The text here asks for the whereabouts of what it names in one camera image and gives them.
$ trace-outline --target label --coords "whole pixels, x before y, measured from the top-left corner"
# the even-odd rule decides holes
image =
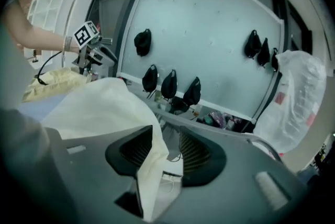
[[[307,126],[311,126],[314,122],[316,115],[314,113],[311,113],[306,121]]]
[[[281,104],[283,103],[283,101],[284,101],[285,96],[286,96],[286,95],[285,95],[283,92],[279,92],[279,93],[277,94],[277,97],[276,97],[276,99],[275,99],[275,102],[276,102],[277,104],[281,105]]]
[[[319,111],[319,104],[317,104],[316,102],[313,105],[313,109],[312,109],[313,113],[315,115],[317,115],[318,111]]]

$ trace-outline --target white cloth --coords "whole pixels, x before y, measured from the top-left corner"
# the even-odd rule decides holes
[[[62,139],[152,125],[152,148],[137,176],[144,220],[151,220],[169,151],[156,116],[142,100],[128,91],[123,80],[104,78],[76,88],[42,124],[57,129]]]

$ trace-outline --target plastic bag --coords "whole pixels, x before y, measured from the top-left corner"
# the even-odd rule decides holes
[[[302,51],[276,57],[283,76],[253,133],[285,153],[301,142],[315,119],[326,89],[326,68]]]
[[[91,137],[152,125],[152,148],[137,175],[144,220],[152,216],[169,151],[152,110],[124,81],[104,78],[76,88],[42,121],[62,139]]]

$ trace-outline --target white tag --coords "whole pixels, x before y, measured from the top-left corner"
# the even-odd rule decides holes
[[[319,111],[319,105],[315,102],[313,105],[313,109],[312,109],[313,113],[315,115],[317,115],[318,111]]]

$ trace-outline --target whiteboard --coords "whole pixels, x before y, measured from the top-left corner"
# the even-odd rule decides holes
[[[134,38],[149,28],[148,55],[136,53]],[[256,29],[269,48],[283,47],[283,22],[257,0],[136,0],[122,41],[118,75],[140,83],[150,65],[160,77],[176,70],[177,96],[196,76],[202,84],[200,104],[252,119],[271,91],[274,72],[244,56],[249,34]]]

